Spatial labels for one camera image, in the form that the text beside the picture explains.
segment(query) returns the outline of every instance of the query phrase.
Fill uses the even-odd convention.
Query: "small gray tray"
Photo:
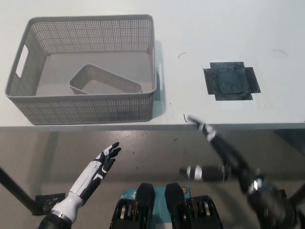
[[[75,94],[141,93],[142,86],[93,64],[83,66],[70,80]]]

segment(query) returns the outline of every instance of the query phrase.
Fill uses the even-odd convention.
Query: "gray basket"
[[[88,63],[140,83],[142,93],[74,95],[69,81]],[[34,125],[101,124],[150,120],[155,89],[151,16],[53,17],[29,21],[6,95]]]
[[[83,66],[70,80],[75,94],[141,93],[142,86],[93,64]]]

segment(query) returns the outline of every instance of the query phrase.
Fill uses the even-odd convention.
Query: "black metal leg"
[[[40,206],[0,167],[0,183],[33,215],[41,215]]]
[[[48,214],[54,205],[64,200],[66,196],[65,193],[38,195],[33,200],[1,167],[0,184],[35,216]]]

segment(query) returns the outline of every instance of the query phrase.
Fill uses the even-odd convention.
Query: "perforated basket wall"
[[[24,45],[29,54],[19,77],[16,69]],[[147,52],[153,89],[138,94],[36,96],[48,55],[71,52]],[[34,18],[22,37],[6,95],[34,125],[139,122],[152,118],[155,86],[151,16]]]

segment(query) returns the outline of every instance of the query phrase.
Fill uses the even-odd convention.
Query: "white table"
[[[305,127],[303,0],[2,0],[0,131],[189,129],[184,113],[229,128]],[[150,14],[154,19],[161,101],[145,123],[33,126],[4,89],[29,19],[39,16]],[[216,101],[203,68],[243,61],[261,88],[252,101]]]

